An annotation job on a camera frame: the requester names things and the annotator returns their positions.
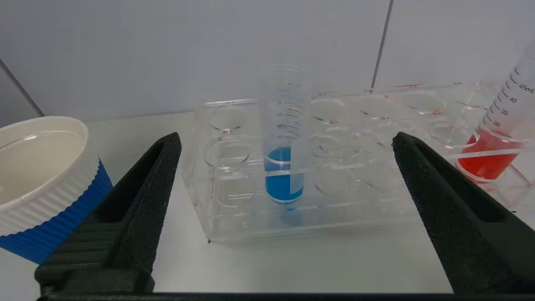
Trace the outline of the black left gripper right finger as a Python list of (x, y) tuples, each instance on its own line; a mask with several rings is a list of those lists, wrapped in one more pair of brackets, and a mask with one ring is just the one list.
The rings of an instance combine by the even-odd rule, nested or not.
[(453, 292), (532, 295), (534, 230), (419, 138), (392, 147)]

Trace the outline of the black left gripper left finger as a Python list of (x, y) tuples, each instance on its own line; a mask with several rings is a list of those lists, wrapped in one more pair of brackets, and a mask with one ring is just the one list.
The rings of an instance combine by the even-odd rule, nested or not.
[(182, 144), (178, 133), (158, 139), (40, 264), (42, 297), (141, 297), (153, 293), (151, 275), (175, 181)]

